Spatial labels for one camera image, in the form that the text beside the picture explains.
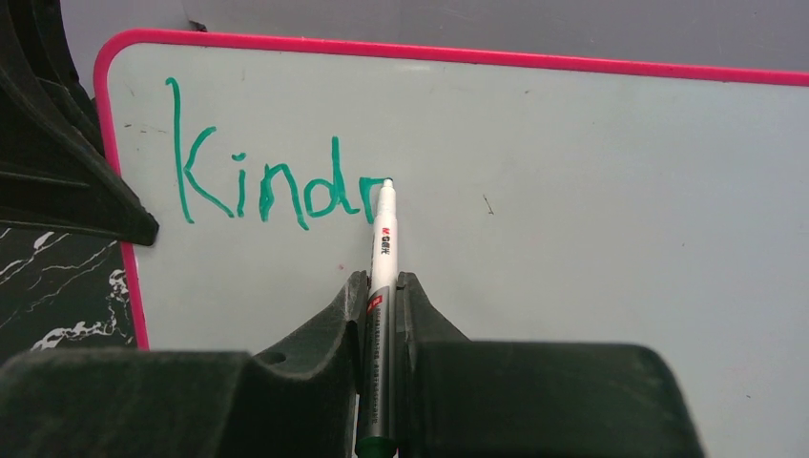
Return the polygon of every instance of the black marble surface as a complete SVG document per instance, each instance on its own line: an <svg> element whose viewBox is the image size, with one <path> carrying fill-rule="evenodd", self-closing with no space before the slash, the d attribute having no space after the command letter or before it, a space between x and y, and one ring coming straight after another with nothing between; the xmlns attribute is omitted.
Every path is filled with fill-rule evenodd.
<svg viewBox="0 0 809 458"><path fill-rule="evenodd" d="M135 346L117 241L0 228L0 364L23 351Z"/></svg>

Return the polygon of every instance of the red whiteboard frame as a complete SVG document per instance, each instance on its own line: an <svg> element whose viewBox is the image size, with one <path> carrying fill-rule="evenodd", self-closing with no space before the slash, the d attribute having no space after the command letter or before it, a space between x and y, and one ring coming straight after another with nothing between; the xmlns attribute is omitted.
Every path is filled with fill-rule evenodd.
<svg viewBox="0 0 809 458"><path fill-rule="evenodd" d="M101 134L107 160L120 176L120 162L115 145L113 114L107 91L107 73L115 56L124 48L139 43L205 46L241 50L314 52L324 54L355 55L362 57L390 57L398 59L459 62L468 64L527 67L546 70L567 70L593 73L618 73L637 76L701 79L709 81L775 84L809 87L809 73L777 72L770 70L728 69L692 65L674 65L651 62L630 62L589 57L530 54L434 48L425 46L364 43L354 41L322 40L314 38L254 36L202 31L162 31L136 29L124 31L108 41L95 60L93 85ZM130 290L130 304L135 323L135 341L138 348L149 348L146 317L137 278L135 250L131 243L122 242L124 269Z"/></svg>

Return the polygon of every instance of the white board surface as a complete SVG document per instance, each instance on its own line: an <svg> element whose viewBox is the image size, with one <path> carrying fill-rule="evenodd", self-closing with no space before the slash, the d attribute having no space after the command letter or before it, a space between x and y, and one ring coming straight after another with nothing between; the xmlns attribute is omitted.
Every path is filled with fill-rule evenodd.
<svg viewBox="0 0 809 458"><path fill-rule="evenodd" d="M391 176L400 267L470 338L644 344L713 456L809 454L809 89L113 48L96 69L105 135L160 223L134 250L151 348L286 336L368 268L360 181ZM314 185L307 213L336 146L344 196L319 215Z"/></svg>

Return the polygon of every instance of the black mark on whiteboard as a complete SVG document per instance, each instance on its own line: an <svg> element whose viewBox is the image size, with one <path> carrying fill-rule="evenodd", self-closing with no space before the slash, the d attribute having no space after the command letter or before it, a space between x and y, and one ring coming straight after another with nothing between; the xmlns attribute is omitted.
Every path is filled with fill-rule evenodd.
<svg viewBox="0 0 809 458"><path fill-rule="evenodd" d="M494 210L492 210L492 209L491 209L491 204L490 204L490 203L488 203L488 198L486 198L486 195L485 195L485 194L483 194L483 200L484 200L484 202L486 203L486 207L488 207L488 213L489 213L490 215L494 215Z"/></svg>

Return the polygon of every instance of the white marker pen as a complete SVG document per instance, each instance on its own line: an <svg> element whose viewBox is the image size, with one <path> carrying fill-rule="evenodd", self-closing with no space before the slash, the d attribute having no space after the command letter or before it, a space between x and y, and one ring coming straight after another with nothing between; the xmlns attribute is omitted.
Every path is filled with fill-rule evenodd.
<svg viewBox="0 0 809 458"><path fill-rule="evenodd" d="M396 453L393 437L393 336L396 279L399 277L396 191L386 179L374 217L371 286L365 310L363 392L355 450L360 458L389 458Z"/></svg>

